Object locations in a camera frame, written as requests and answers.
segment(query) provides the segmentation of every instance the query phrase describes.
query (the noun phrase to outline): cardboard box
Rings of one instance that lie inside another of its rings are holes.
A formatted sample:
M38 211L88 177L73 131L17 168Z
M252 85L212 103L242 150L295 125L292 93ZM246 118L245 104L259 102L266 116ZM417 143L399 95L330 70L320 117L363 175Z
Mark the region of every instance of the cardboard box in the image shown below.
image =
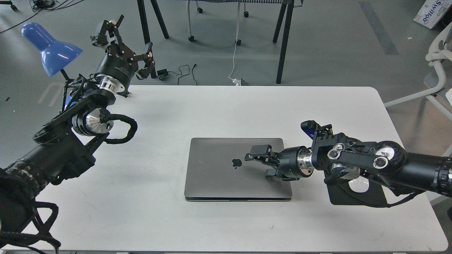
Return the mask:
M414 21L432 29L451 7L452 0L426 0Z

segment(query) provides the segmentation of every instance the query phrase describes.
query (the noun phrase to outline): power adapter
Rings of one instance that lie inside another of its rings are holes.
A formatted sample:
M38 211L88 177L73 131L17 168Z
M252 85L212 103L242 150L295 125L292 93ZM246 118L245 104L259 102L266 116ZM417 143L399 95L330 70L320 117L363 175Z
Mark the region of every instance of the power adapter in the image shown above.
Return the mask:
M232 79L232 82L235 84L235 86L248 85L248 82L246 82L242 78L240 78L239 80L238 79Z
M168 71L166 69L157 71L157 76L161 81L166 80L166 76L168 76Z
M33 3L38 9L48 9L55 5L54 0L33 0Z

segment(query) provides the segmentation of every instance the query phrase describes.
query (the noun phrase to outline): white chair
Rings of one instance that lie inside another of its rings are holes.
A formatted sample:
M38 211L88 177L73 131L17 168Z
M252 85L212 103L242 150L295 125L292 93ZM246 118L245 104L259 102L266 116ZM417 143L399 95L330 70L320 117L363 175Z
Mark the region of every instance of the white chair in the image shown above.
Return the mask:
M447 91L444 87L446 84L446 73L444 72L441 62L443 60L452 61L452 23L450 23L432 42L430 48L428 49L428 54L425 56L425 60L428 61L429 66L433 66L438 76L438 83L436 86L405 96L400 99L396 99L385 103L385 107L413 100L420 97L426 97L436 108L438 108L447 118L452 121L452 112L450 112L446 107L444 107L438 100L437 95L444 97L452 105L452 89ZM428 86L429 82L428 76L426 76L424 83ZM452 145L446 150L443 156L450 156L452 154Z

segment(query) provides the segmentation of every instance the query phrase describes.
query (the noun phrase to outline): white cable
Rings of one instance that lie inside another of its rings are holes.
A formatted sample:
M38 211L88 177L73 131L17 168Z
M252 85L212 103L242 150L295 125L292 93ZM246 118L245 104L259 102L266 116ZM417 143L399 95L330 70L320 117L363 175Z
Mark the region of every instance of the white cable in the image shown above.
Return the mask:
M234 55L232 56L232 71L231 74L229 74L228 79L233 80L231 78L232 73L234 73L234 69L235 69L235 51L237 50L237 39L239 38L239 20L240 20L240 2L237 5L237 30L235 32L235 47L234 47Z

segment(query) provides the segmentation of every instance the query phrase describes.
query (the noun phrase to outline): screw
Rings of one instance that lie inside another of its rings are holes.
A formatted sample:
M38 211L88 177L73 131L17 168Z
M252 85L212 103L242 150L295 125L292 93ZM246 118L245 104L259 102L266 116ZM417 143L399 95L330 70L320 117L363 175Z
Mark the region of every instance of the screw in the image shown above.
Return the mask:
M375 161L375 164L376 164L377 166L379 166L379 167L382 167L382 166L384 166L384 164L386 164L386 162L385 162L384 159L378 158L378 159Z
M338 155L338 152L336 150L333 150L330 152L330 157L332 157L332 158L336 158L337 155Z

